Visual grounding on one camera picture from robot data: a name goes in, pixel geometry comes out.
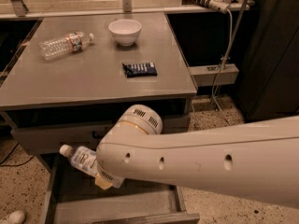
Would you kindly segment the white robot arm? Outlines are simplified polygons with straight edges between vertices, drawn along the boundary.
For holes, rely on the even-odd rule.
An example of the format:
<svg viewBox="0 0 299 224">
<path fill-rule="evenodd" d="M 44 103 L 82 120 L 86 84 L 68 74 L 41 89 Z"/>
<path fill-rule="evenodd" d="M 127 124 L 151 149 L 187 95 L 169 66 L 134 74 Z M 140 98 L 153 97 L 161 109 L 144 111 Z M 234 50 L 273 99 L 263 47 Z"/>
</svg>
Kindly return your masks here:
<svg viewBox="0 0 299 224">
<path fill-rule="evenodd" d="M 110 175 L 299 205 L 299 118 L 162 133 L 159 115 L 133 105 L 99 143 Z"/>
</svg>

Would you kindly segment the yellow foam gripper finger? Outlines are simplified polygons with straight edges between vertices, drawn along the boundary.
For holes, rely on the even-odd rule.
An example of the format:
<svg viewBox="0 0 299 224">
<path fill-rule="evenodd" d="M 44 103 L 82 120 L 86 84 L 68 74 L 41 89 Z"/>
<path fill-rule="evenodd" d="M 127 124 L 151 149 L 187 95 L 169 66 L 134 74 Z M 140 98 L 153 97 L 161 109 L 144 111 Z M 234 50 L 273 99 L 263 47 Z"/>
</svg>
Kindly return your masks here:
<svg viewBox="0 0 299 224">
<path fill-rule="evenodd" d="M 110 189 L 112 187 L 112 184 L 108 181 L 106 181 L 102 176 L 99 174 L 95 177 L 95 185 L 103 190 Z"/>
</svg>

